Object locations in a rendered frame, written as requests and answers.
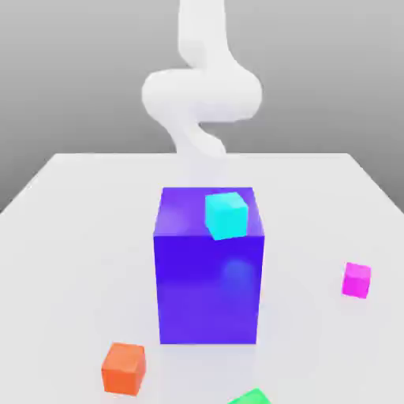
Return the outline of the small cyan cube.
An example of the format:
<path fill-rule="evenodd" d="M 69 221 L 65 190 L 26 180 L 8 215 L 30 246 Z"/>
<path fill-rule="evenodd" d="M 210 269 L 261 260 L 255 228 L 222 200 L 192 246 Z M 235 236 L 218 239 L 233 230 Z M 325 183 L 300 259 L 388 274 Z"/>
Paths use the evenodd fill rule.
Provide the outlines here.
<path fill-rule="evenodd" d="M 247 234 L 249 207 L 237 192 L 205 197 L 205 226 L 215 241 Z"/>

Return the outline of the small magenta cube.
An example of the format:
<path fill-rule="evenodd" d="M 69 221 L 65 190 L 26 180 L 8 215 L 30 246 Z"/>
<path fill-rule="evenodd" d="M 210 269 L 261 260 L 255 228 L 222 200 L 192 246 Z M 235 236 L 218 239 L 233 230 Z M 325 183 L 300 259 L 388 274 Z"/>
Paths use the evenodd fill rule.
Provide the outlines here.
<path fill-rule="evenodd" d="M 348 262 L 342 281 L 342 294 L 366 299 L 371 280 L 371 268 Z"/>

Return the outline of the small orange cube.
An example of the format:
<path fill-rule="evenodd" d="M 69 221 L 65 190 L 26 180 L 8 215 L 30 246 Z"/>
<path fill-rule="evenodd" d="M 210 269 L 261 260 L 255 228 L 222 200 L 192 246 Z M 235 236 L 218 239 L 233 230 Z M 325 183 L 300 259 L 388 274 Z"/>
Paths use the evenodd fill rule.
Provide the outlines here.
<path fill-rule="evenodd" d="M 137 396 L 146 373 L 145 348 L 113 342 L 103 361 L 101 373 L 105 392 Z"/>

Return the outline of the small green cube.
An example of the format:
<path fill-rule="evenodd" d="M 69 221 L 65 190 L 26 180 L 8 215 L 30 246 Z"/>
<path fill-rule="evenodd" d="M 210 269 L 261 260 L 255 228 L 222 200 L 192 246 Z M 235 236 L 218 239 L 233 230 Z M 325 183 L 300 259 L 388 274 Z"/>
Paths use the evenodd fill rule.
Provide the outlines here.
<path fill-rule="evenodd" d="M 271 404 L 271 401 L 265 393 L 257 387 L 251 391 L 245 392 L 243 395 L 240 395 L 235 399 L 232 399 L 227 404 Z"/>

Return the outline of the large purple box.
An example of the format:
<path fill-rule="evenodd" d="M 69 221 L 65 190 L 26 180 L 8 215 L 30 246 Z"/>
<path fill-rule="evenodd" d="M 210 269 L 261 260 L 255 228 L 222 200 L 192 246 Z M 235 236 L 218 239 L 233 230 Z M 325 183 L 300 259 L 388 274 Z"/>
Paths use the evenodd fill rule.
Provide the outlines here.
<path fill-rule="evenodd" d="M 205 197 L 222 188 L 163 188 L 153 233 L 162 344 L 256 342 L 264 228 L 255 194 L 247 234 L 216 241 L 204 223 Z"/>

